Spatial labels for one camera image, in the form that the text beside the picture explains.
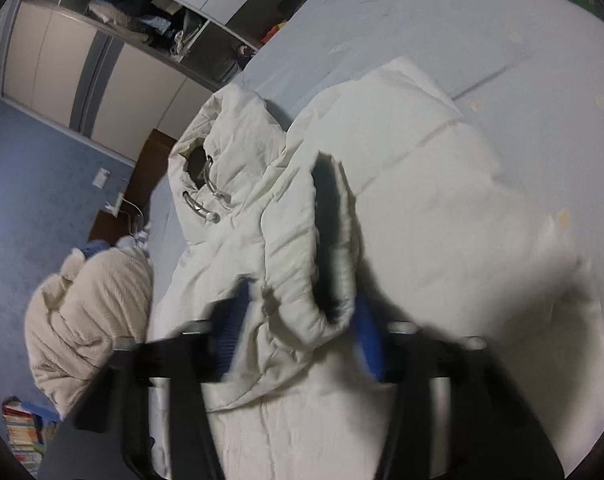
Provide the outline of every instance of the wooden furniture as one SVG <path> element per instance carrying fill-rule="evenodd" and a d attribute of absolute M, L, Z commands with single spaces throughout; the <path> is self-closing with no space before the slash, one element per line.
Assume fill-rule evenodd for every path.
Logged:
<path fill-rule="evenodd" d="M 211 89 L 152 55 L 152 49 L 125 44 L 104 29 L 59 7 L 22 2 L 3 94 L 137 160 L 145 132 L 159 128 L 177 139 Z"/>
<path fill-rule="evenodd" d="M 285 19 L 278 11 L 283 0 L 174 0 L 188 9 L 203 25 L 189 38 L 186 49 L 171 54 L 161 48 L 154 49 L 155 56 L 173 65 L 195 82 L 215 91 L 239 71 L 235 61 L 237 48 L 246 45 L 256 51 L 262 37 Z M 90 0 L 56 0 L 67 13 L 85 14 Z M 150 47 L 136 43 L 119 31 L 111 34 L 131 46 L 144 50 Z"/>
<path fill-rule="evenodd" d="M 128 181 L 124 198 L 137 205 L 142 211 L 151 198 L 151 193 L 166 174 L 168 157 L 175 139 L 158 130 L 153 130 L 146 139 L 138 163 Z M 127 203 L 122 204 L 122 211 L 136 214 L 135 208 Z M 110 213 L 100 209 L 93 221 L 88 241 L 106 240 L 115 245 L 123 236 L 128 235 L 128 218 L 125 213 L 115 218 Z"/>

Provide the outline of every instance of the white duvet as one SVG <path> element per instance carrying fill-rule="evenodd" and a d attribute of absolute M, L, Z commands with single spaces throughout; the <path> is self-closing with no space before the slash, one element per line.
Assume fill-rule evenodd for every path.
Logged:
<path fill-rule="evenodd" d="M 73 249 L 35 290 L 24 319 L 35 385 L 65 416 L 113 351 L 144 340 L 153 269 L 137 246 L 85 258 Z"/>
<path fill-rule="evenodd" d="M 222 207 L 207 191 L 199 192 L 201 202 L 220 213 L 218 224 L 203 222 L 181 199 L 182 190 L 192 186 L 183 171 L 184 155 L 202 142 L 202 132 L 215 161 L 211 180 L 231 193 L 231 203 Z M 342 271 L 337 292 L 345 307 L 335 326 L 325 323 L 308 288 L 314 244 L 308 214 L 319 186 L 308 175 L 318 151 L 339 162 L 341 196 L 348 189 L 352 201 L 350 211 L 340 208 L 343 237 L 334 265 Z M 224 161 L 224 153 L 232 156 Z M 373 383 L 362 371 L 351 335 L 343 332 L 352 299 L 351 222 L 360 249 L 357 273 L 367 291 L 445 335 L 490 339 L 565 469 L 583 457 L 584 437 L 576 438 L 580 424 L 604 419 L 604 326 L 598 303 L 562 229 L 521 193 L 501 185 L 500 176 L 499 161 L 482 135 L 406 59 L 321 92 L 285 137 L 255 94 L 229 86 L 211 98 L 169 162 L 189 244 L 154 309 L 149 338 L 167 336 L 185 320 L 204 316 L 206 301 L 227 294 L 232 273 L 250 267 L 243 243 L 253 272 L 268 282 L 269 273 L 256 262 L 268 261 L 269 244 L 256 242 L 256 233 L 264 241 L 268 232 L 302 232 L 306 247 L 300 250 L 295 236 L 279 240 L 286 255 L 279 264 L 304 286 L 289 286 L 280 269 L 274 270 L 275 304 L 285 306 L 285 315 L 272 319 L 277 308 L 264 309 L 264 297 L 255 298 L 231 382 L 205 390 L 229 480 L 373 478 L 393 389 Z M 243 218 L 252 219 L 249 227 Z M 244 230 L 252 235 L 237 238 Z M 232 250 L 226 253 L 225 247 Z M 223 264 L 231 270 L 209 270 Z M 205 272 L 214 283 L 228 283 L 198 283 Z M 306 338 L 304 345 L 279 337 L 282 320 Z M 319 330 L 309 329 L 318 322 Z M 286 357 L 271 360 L 274 348 Z M 573 366 L 576 360 L 579 367 Z M 545 388 L 551 383 L 562 384 L 554 398 Z M 570 393 L 579 397 L 579 405 L 571 403 L 578 397 Z M 157 388 L 156 394 L 152 402 L 160 416 L 151 418 L 157 439 L 153 453 L 158 472 L 168 475 L 165 389 Z"/>

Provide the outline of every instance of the pillow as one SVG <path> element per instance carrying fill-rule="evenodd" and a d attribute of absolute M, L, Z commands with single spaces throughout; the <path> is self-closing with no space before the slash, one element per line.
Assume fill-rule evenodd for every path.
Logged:
<path fill-rule="evenodd" d="M 24 323 L 36 386 L 66 415 L 118 337 L 144 341 L 153 272 L 138 247 L 74 249 L 35 291 Z"/>

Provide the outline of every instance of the blue cloth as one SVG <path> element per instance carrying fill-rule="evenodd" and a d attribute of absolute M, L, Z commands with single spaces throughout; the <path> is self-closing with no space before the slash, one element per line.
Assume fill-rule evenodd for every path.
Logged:
<path fill-rule="evenodd" d="M 60 416 L 56 412 L 39 406 L 38 404 L 34 404 L 32 402 L 22 402 L 22 407 L 28 412 L 31 412 L 34 415 L 39 415 L 40 417 L 50 420 L 51 422 L 60 421 Z"/>
<path fill-rule="evenodd" d="M 355 297 L 355 312 L 351 321 L 355 339 L 362 348 L 368 370 L 381 382 L 386 371 L 382 341 L 377 331 L 368 299 L 361 292 Z"/>
<path fill-rule="evenodd" d="M 160 16 L 142 16 L 138 18 L 142 23 L 146 23 L 151 28 L 154 28 L 159 34 L 164 35 L 169 27 L 171 27 L 171 22 L 166 18 L 161 18 Z"/>
<path fill-rule="evenodd" d="M 91 240 L 84 247 L 80 247 L 79 249 L 82 251 L 84 257 L 88 260 L 97 253 L 111 249 L 111 245 L 105 240 Z"/>

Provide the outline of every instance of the white puffer jacket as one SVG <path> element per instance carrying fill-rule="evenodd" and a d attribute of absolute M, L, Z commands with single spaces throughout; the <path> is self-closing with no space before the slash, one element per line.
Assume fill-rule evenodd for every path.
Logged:
<path fill-rule="evenodd" d="M 227 201 L 207 186 L 197 190 L 187 172 L 189 155 L 202 145 L 213 159 L 211 182 L 229 196 Z M 161 321 L 150 337 L 165 337 L 188 320 L 206 319 L 209 305 L 227 298 L 238 276 L 255 279 L 232 380 L 205 386 L 211 411 L 242 406 L 282 385 L 351 320 L 355 282 L 346 189 L 335 161 L 323 158 L 336 190 L 333 214 L 323 211 L 322 217 L 332 216 L 337 232 L 323 237 L 320 247 L 336 300 L 329 320 L 313 295 L 319 231 L 312 173 L 319 154 L 289 164 L 300 145 L 285 136 L 257 94 L 229 85 L 202 107 L 169 156 L 169 182 L 189 247 L 156 307 Z M 185 191 L 218 213 L 219 221 L 197 215 Z M 192 244 L 197 244 L 196 254 Z"/>

